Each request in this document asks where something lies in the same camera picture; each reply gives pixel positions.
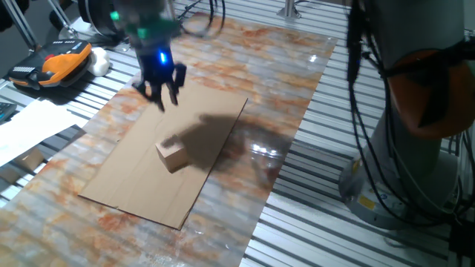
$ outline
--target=green light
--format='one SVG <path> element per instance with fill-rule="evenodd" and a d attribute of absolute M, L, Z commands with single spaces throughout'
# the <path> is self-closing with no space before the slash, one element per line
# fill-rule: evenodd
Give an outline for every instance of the green light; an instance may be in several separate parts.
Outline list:
<path fill-rule="evenodd" d="M 144 28 L 137 29 L 137 35 L 140 39 L 146 39 L 148 37 L 148 31 Z"/>
<path fill-rule="evenodd" d="M 119 13 L 117 11 L 112 12 L 111 13 L 111 19 L 115 22 L 118 21 L 120 19 Z"/>

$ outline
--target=blue led light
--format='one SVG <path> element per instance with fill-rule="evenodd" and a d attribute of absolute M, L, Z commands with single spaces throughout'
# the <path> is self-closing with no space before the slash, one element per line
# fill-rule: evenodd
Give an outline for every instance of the blue led light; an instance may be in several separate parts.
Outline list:
<path fill-rule="evenodd" d="M 164 52 L 160 52 L 160 62 L 162 64 L 166 64 L 167 61 L 168 59 L 166 58 L 166 54 Z"/>

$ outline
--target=cardboard box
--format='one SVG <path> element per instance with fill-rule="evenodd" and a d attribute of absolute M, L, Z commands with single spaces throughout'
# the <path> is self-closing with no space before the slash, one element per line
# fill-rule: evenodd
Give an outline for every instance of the cardboard box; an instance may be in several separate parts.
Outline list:
<path fill-rule="evenodd" d="M 173 135 L 169 139 L 155 144 L 155 146 L 160 159 L 169 172 L 173 173 L 188 164 L 185 145 L 178 136 Z"/>
<path fill-rule="evenodd" d="M 165 113 L 150 104 L 79 195 L 180 229 L 246 100 L 191 82 L 180 90 L 178 106 L 164 93 Z M 173 135 L 189 165 L 171 173 L 156 144 Z"/>
<path fill-rule="evenodd" d="M 33 147 L 20 156 L 16 157 L 11 162 L 14 162 L 19 167 L 27 171 L 35 171 L 36 168 L 38 168 L 38 166 L 43 162 L 43 159 L 45 158 L 43 157 L 42 152 L 37 147 Z M 13 167 L 10 163 L 0 166 L 0 178 L 12 184 L 20 179 L 20 172 L 24 171 L 17 170 L 16 166 Z"/>

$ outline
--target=black cable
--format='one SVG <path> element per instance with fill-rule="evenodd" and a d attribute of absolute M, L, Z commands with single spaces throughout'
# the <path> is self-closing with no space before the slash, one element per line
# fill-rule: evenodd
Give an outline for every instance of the black cable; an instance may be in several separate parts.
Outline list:
<path fill-rule="evenodd" d="M 448 154 L 451 155 L 452 154 L 452 142 L 453 142 L 453 138 L 455 136 L 451 136 L 451 138 L 449 139 L 448 141 Z"/>
<path fill-rule="evenodd" d="M 195 3 L 193 4 L 189 4 L 185 7 L 185 11 L 183 11 L 183 13 L 181 13 L 178 17 L 177 17 L 177 20 L 181 21 L 185 15 L 187 14 L 187 12 L 189 12 L 195 5 L 199 4 L 201 2 L 201 0 L 198 0 L 196 1 Z"/>
<path fill-rule="evenodd" d="M 347 7 L 347 0 L 342 0 L 343 1 L 343 6 L 344 6 L 344 14 L 347 15 L 347 18 L 350 17 L 350 12 L 348 11 L 348 7 Z"/>
<path fill-rule="evenodd" d="M 196 4 L 199 4 L 200 2 L 201 2 L 201 0 L 198 0 L 195 3 L 190 4 L 189 6 L 185 7 L 185 11 L 182 14 L 180 14 L 178 16 L 178 18 L 179 18 L 179 20 L 181 20 L 180 27 L 182 28 L 184 33 L 187 33 L 187 34 L 192 35 L 192 36 L 200 37 L 200 38 L 206 38 L 206 37 L 210 37 L 208 35 L 208 32 L 209 32 L 209 30 L 212 26 L 213 20 L 214 20 L 213 0 L 209 0 L 209 9 L 210 9 L 209 21 L 208 21 L 208 25 L 206 25 L 206 27 L 203 30 L 200 30 L 200 31 L 197 31 L 197 32 L 191 32 L 190 30 L 187 30 L 185 28 L 185 26 L 183 25 L 183 18 L 185 16 L 185 14 L 187 14 L 187 12 L 189 12 L 190 9 L 192 9 Z M 217 33 L 220 33 L 221 30 L 224 28 L 224 21 L 226 19 L 226 5 L 224 3 L 224 0 L 221 0 L 221 4 L 223 5 L 223 18 L 221 20 L 220 28 L 217 31 Z"/>
<path fill-rule="evenodd" d="M 465 133 L 462 135 L 462 140 L 463 140 L 463 143 L 465 145 L 465 148 L 467 149 L 468 159 L 470 161 L 470 166 L 471 166 L 471 169 L 472 169 L 472 179 L 474 180 L 474 182 L 473 182 L 473 185 L 472 185 L 472 195 L 470 197 L 470 200 L 465 205 L 465 207 L 463 207 L 459 211 L 458 215 L 464 214 L 475 203 L 475 160 L 474 160 L 474 152 L 472 151 L 472 141 L 471 141 L 470 137 L 468 136 L 468 131 L 465 131 Z"/>
<path fill-rule="evenodd" d="M 460 155 L 460 138 L 461 134 L 457 134 L 456 139 L 455 139 L 455 156 Z"/>
<path fill-rule="evenodd" d="M 456 199 L 456 202 L 455 202 L 455 207 L 453 207 L 453 210 L 455 211 L 456 214 L 458 214 L 458 209 L 460 207 L 460 205 L 462 204 L 462 197 L 463 197 L 463 186 L 462 186 L 462 179 L 460 178 L 460 176 L 457 177 L 457 191 L 458 191 L 458 194 L 457 194 L 457 199 Z"/>
<path fill-rule="evenodd" d="M 373 52 L 373 55 L 375 56 L 375 59 L 376 59 L 376 64 L 378 67 L 378 70 L 379 70 L 379 73 L 383 73 L 382 70 L 382 66 L 383 66 L 383 63 L 382 63 L 382 60 L 380 59 L 379 55 L 378 55 L 378 52 L 376 50 L 376 46 L 374 45 L 373 43 L 373 40 L 371 39 L 371 34 L 370 34 L 370 28 L 367 24 L 367 27 L 366 27 L 366 32 L 365 32 L 365 35 L 366 35 L 366 39 L 367 39 L 367 46 L 371 49 L 371 51 Z M 386 79 L 386 77 L 382 76 L 383 80 L 384 80 L 384 91 L 385 91 L 385 95 L 386 95 L 386 120 L 385 120 L 385 127 L 386 127 L 386 141 L 387 141 L 387 146 L 388 146 L 388 153 L 390 154 L 390 157 L 391 158 L 395 158 L 395 155 L 394 155 L 394 151 L 393 151 L 393 146 L 391 145 L 391 143 L 393 143 L 393 145 L 396 144 L 396 134 L 394 132 L 394 121 L 393 121 L 393 114 L 392 114 L 392 106 L 391 106 L 391 94 L 390 94 L 390 87 L 389 87 L 389 83 Z M 378 160 L 376 159 L 376 154 L 373 153 L 374 151 L 372 151 L 372 144 L 370 143 L 370 141 L 367 139 L 367 143 L 368 143 L 368 147 L 370 149 L 370 151 L 372 152 L 372 157 L 375 158 L 375 164 L 379 165 L 379 162 Z M 395 160 L 395 165 L 396 165 L 396 169 L 399 169 L 398 167 L 398 161 Z M 382 182 L 384 183 L 384 185 L 386 185 L 386 187 L 390 190 L 390 192 L 399 200 L 401 201 L 402 203 L 404 203 L 408 208 L 414 210 L 414 211 L 418 211 L 425 219 L 427 220 L 431 220 L 431 221 L 436 221 L 437 223 L 442 223 L 442 221 L 440 221 L 439 218 L 435 217 L 433 214 L 425 211 L 423 208 L 421 208 L 419 205 L 417 205 L 416 201 L 412 198 L 412 196 L 409 194 L 409 191 L 407 190 L 407 187 L 405 186 L 405 184 L 402 182 L 401 180 L 401 187 L 402 187 L 402 190 L 404 192 L 404 194 L 407 196 L 408 200 L 409 201 L 406 201 L 405 199 L 403 199 L 401 196 L 399 196 L 397 194 L 397 192 L 393 189 L 393 187 L 390 185 L 390 183 L 386 180 L 384 174 L 382 172 L 379 172 L 380 176 L 381 176 L 381 180 Z"/>
<path fill-rule="evenodd" d="M 355 1 L 355 3 L 353 3 L 353 9 L 352 9 L 352 12 L 354 11 L 354 8 L 358 8 L 358 12 L 353 16 L 353 19 L 355 19 L 354 17 L 357 17 L 357 16 L 361 16 L 361 10 L 359 10 L 359 7 L 355 4 L 357 1 Z M 366 36 L 367 36 L 367 40 L 368 42 L 370 43 L 370 47 L 371 49 L 373 50 L 374 54 L 375 54 L 375 57 L 376 57 L 376 60 L 379 62 L 379 65 L 382 66 L 382 63 L 381 63 L 381 60 L 378 58 L 377 56 L 377 52 L 376 52 L 376 47 L 374 46 L 372 40 L 371 40 L 371 34 L 370 33 L 370 29 L 367 28 L 365 29 L 367 30 L 366 32 Z M 442 223 L 444 223 L 444 221 L 441 221 L 439 218 L 435 218 L 432 214 L 429 214 L 428 212 L 426 212 L 425 210 L 423 210 L 422 208 L 418 207 L 416 210 L 419 211 L 420 213 L 423 213 L 423 217 L 425 217 L 426 219 L 428 220 L 432 220 L 434 222 L 432 223 L 424 223 L 424 224 L 421 224 L 421 223 L 414 223 L 412 221 L 409 221 L 409 220 L 406 220 L 396 214 L 394 214 L 387 206 L 386 204 L 384 203 L 384 201 L 381 199 L 379 193 L 378 193 L 378 189 L 376 188 L 376 184 L 374 183 L 374 179 L 372 178 L 371 176 L 371 173 L 370 173 L 370 170 L 367 166 L 367 162 L 366 162 L 366 158 L 364 157 L 364 153 L 363 153 L 363 149 L 362 149 L 362 146 L 361 146 L 361 143 L 359 142 L 359 137 L 358 137 L 358 130 L 357 130 L 357 127 L 356 127 L 356 118 L 355 118 L 355 115 L 358 117 L 358 120 L 359 120 L 359 123 L 360 123 L 360 126 L 361 126 L 361 129 L 363 131 L 363 134 L 364 134 L 364 138 L 367 142 L 367 146 L 371 152 L 371 156 L 374 158 L 374 161 L 375 161 L 375 164 L 376 164 L 376 167 L 378 169 L 378 173 L 380 174 L 381 176 L 381 179 L 383 181 L 383 183 L 388 187 L 388 189 L 391 191 L 391 193 L 393 193 L 393 195 L 395 197 L 397 197 L 401 202 L 403 202 L 408 208 L 412 208 L 412 205 L 410 205 L 407 201 L 405 201 L 404 199 L 402 199 L 394 190 L 393 188 L 389 185 L 389 182 L 385 179 L 384 177 L 384 174 L 382 172 L 382 169 L 381 169 L 381 166 L 378 162 L 378 159 L 376 157 L 376 153 L 374 152 L 374 149 L 373 149 L 373 146 L 370 142 L 370 138 L 369 136 L 367 135 L 367 132 L 366 132 L 366 129 L 365 129 L 365 126 L 364 126 L 364 123 L 363 123 L 363 120 L 361 118 L 361 114 L 359 113 L 359 109 L 357 107 L 357 104 L 356 104 L 356 98 L 355 98 L 355 93 L 354 93 L 354 83 L 356 81 L 356 77 L 358 75 L 358 69 L 359 69 L 359 60 L 355 60 L 355 59 L 358 59 L 357 57 L 355 57 L 355 51 L 357 54 L 359 54 L 359 58 L 361 58 L 361 45 L 358 44 L 358 42 L 355 41 L 354 39 L 354 33 L 352 33 L 352 35 L 350 35 L 350 31 L 349 31 L 349 37 L 348 37 L 348 40 L 352 40 L 350 41 L 350 43 L 348 44 L 348 48 L 350 50 L 350 52 L 353 51 L 353 56 L 352 56 L 352 53 L 350 53 L 350 59 L 352 60 L 349 60 L 349 65 L 348 65 L 348 81 L 349 81 L 349 91 L 350 91 L 350 104 L 351 104 L 351 111 L 352 111 L 352 121 L 353 121 L 353 130 L 354 130 L 354 134 L 355 134 L 355 137 L 356 137 L 356 143 L 357 143 L 357 147 L 358 147 L 358 151 L 360 152 L 360 155 L 361 155 L 361 160 L 363 161 L 363 164 L 364 164 L 364 167 L 365 167 L 365 171 L 367 172 L 367 175 L 368 175 L 368 179 L 370 181 L 370 184 L 371 184 L 371 187 L 372 189 L 375 191 L 375 195 L 376 197 L 378 198 L 378 201 L 380 202 L 380 204 L 383 206 L 383 208 L 386 210 L 387 213 L 389 213 L 390 215 L 392 215 L 393 217 L 395 217 L 396 219 L 404 222 L 404 223 L 407 223 L 409 225 L 414 225 L 414 226 L 435 226 L 435 225 L 440 225 Z M 388 83 L 387 83 L 387 80 L 384 79 L 386 84 L 385 84 L 385 87 L 387 90 L 389 90 L 389 86 L 388 86 Z M 388 117 L 387 119 L 387 123 L 390 123 L 392 124 L 392 118 L 391 116 Z"/>

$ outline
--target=white paper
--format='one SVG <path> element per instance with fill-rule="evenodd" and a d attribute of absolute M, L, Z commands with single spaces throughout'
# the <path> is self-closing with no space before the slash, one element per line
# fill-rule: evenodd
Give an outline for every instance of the white paper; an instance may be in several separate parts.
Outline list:
<path fill-rule="evenodd" d="M 74 116 L 63 107 L 46 100 L 31 102 L 10 122 L 0 125 L 0 166 L 74 122 Z"/>

